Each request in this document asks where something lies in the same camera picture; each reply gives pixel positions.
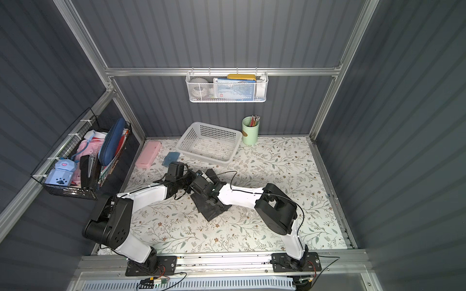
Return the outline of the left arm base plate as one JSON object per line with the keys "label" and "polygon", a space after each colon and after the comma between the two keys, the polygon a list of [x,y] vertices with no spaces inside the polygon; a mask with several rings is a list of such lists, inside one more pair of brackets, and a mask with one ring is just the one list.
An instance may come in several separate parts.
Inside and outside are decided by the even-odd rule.
{"label": "left arm base plate", "polygon": [[155,275],[173,275],[177,265],[176,256],[161,256],[156,258],[148,258],[145,263],[137,263],[129,260],[125,276],[155,276]]}

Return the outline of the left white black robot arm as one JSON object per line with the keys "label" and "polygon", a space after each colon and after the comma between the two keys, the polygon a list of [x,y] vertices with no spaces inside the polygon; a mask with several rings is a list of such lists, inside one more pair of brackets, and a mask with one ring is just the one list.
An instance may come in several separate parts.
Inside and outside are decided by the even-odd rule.
{"label": "left white black robot arm", "polygon": [[146,206],[170,198],[181,189],[188,192],[194,178],[195,172],[188,170],[180,177],[167,176],[132,192],[103,195],[83,228],[83,236],[133,262],[146,264],[154,261],[157,252],[131,234],[132,216]]}

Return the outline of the yellow item in wall basket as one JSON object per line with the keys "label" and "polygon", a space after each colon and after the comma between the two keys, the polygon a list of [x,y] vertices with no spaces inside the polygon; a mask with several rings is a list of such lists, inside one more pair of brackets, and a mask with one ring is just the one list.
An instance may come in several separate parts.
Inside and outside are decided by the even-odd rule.
{"label": "yellow item in wall basket", "polygon": [[227,78],[229,80],[257,81],[254,74],[229,74]]}

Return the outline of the light blue paw toy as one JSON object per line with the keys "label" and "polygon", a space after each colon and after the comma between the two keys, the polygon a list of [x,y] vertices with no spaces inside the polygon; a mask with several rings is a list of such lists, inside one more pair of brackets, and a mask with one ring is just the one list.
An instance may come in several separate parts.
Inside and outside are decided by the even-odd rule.
{"label": "light blue paw toy", "polygon": [[76,169],[77,163],[75,161],[70,159],[58,160],[54,169],[49,172],[45,183],[55,186],[70,186]]}

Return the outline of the white tape roll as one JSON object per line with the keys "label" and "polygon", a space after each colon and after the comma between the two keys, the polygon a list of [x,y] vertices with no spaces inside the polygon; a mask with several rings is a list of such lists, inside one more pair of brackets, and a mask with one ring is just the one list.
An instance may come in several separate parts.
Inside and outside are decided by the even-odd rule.
{"label": "white tape roll", "polygon": [[193,78],[188,83],[189,96],[192,99],[203,99],[209,96],[210,85],[206,79]]}

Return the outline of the pink toy in side basket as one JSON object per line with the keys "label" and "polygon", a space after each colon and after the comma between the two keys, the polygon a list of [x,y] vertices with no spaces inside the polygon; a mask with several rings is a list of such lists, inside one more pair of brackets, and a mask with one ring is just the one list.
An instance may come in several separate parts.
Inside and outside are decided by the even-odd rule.
{"label": "pink toy in side basket", "polygon": [[93,157],[97,157],[98,152],[101,147],[101,139],[93,138],[89,143],[87,140],[83,140],[79,147],[78,147],[78,154],[74,158],[76,162],[76,171],[72,176],[72,185],[80,185],[81,184],[81,171],[80,171],[80,159],[83,156],[90,155]]}

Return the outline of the blue snap wallet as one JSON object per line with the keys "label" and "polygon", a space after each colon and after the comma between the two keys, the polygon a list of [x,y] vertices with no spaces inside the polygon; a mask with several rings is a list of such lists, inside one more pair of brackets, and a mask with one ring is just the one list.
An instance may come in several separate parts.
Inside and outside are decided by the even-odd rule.
{"label": "blue snap wallet", "polygon": [[169,167],[172,162],[177,162],[180,157],[179,152],[169,152],[162,162],[163,167]]}

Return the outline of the navy blue zip pouch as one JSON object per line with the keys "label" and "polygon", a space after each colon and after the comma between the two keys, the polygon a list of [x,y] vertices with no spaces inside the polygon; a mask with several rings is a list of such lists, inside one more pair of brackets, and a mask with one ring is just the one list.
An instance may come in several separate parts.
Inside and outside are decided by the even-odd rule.
{"label": "navy blue zip pouch", "polygon": [[125,125],[125,119],[119,118],[106,135],[104,143],[98,154],[98,160],[102,166],[108,166],[115,158]]}

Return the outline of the blue white box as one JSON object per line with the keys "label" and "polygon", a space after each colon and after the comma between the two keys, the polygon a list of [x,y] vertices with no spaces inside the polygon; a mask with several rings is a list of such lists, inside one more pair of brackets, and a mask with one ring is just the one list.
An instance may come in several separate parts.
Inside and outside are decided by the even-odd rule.
{"label": "blue white box", "polygon": [[213,79],[214,96],[232,101],[252,101],[256,94],[256,81]]}

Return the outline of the green pencil cup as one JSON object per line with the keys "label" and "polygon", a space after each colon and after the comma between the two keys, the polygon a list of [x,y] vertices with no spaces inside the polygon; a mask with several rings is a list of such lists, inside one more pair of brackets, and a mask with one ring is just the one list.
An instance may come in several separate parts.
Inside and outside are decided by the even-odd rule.
{"label": "green pencil cup", "polygon": [[250,118],[247,116],[241,122],[242,142],[247,146],[254,145],[258,140],[259,123],[256,127],[250,127]]}

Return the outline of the dark grey long pants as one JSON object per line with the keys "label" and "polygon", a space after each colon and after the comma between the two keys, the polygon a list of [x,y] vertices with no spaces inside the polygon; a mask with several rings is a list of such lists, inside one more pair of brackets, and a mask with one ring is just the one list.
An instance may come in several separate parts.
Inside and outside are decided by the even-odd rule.
{"label": "dark grey long pants", "polygon": [[231,207],[231,205],[227,205],[227,209],[207,209],[207,208],[204,208],[202,205],[201,205],[201,202],[199,201],[196,201],[196,199],[194,198],[194,191],[193,193],[191,194],[191,199],[193,200],[195,206],[197,207],[197,210],[204,216],[204,218],[207,220],[207,221],[212,221],[214,218],[218,217],[219,215],[221,215],[223,212],[226,212],[227,210],[229,210],[229,208]]}

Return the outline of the black stapler in side basket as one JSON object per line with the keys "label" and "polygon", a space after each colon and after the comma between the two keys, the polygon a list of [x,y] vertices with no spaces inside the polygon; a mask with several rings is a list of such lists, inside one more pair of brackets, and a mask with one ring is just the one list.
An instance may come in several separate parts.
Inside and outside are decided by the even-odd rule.
{"label": "black stapler in side basket", "polygon": [[94,163],[95,157],[92,155],[84,155],[80,158],[81,187],[84,189],[92,187]]}

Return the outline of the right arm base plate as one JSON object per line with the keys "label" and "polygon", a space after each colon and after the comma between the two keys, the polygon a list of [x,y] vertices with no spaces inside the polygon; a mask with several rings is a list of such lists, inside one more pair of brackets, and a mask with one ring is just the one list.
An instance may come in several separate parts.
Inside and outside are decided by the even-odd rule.
{"label": "right arm base plate", "polygon": [[320,258],[316,252],[305,253],[301,259],[294,259],[286,253],[273,253],[271,264],[275,273],[321,271]]}

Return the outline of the pink pencil case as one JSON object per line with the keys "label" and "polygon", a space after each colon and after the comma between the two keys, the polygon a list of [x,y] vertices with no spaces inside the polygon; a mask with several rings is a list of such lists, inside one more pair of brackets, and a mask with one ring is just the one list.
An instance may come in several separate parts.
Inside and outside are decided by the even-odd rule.
{"label": "pink pencil case", "polygon": [[147,141],[141,154],[138,156],[138,159],[135,162],[135,167],[141,169],[150,168],[158,156],[161,148],[162,143],[160,141]]}

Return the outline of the colored pencils in cup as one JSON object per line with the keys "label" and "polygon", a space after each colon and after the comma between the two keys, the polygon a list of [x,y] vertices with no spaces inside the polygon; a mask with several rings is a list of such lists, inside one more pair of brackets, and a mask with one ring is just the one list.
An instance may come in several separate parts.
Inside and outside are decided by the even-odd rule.
{"label": "colored pencils in cup", "polygon": [[260,116],[259,115],[252,115],[250,118],[250,127],[256,127],[260,121]]}

